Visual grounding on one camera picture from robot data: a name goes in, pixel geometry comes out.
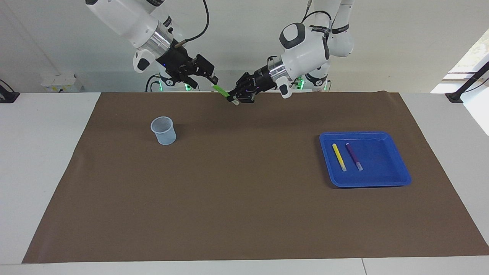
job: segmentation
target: light blue plastic cup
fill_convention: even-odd
[[[151,131],[156,135],[159,144],[170,145],[177,140],[173,128],[173,120],[167,116],[160,116],[151,122]]]

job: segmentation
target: pen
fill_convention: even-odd
[[[349,143],[345,144],[345,146],[346,146],[346,149],[348,150],[348,153],[350,153],[350,156],[352,157],[353,162],[356,164],[356,166],[357,166],[358,170],[359,170],[359,171],[362,171],[362,170],[363,170],[363,167],[362,167],[362,165],[360,164],[360,161],[359,161],[359,160],[358,160],[358,158],[356,157],[355,153],[353,152],[353,148],[352,148],[352,146],[351,146]]]
[[[336,157],[338,158],[339,165],[341,165],[341,170],[343,170],[343,172],[346,172],[345,162],[343,161],[343,158],[339,153],[338,146],[336,145],[336,143],[333,143],[333,150],[334,153],[336,154]]]

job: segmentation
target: purple marker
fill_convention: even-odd
[[[350,153],[350,156],[352,157],[353,162],[356,164],[358,170],[363,171],[363,167],[360,164],[360,161],[356,157],[355,153],[353,152],[352,146],[349,143],[345,144],[345,146],[346,146],[346,149],[348,150],[348,153]]]

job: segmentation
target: brown table mat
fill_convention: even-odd
[[[175,122],[171,146],[150,130],[161,115]],[[388,132],[411,185],[336,188],[319,143],[332,131]],[[238,107],[105,93],[23,263],[487,254],[397,93],[260,94]]]

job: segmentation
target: white electrical box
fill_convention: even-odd
[[[41,86],[46,92],[81,92],[83,84],[72,74],[54,75],[46,78]]]

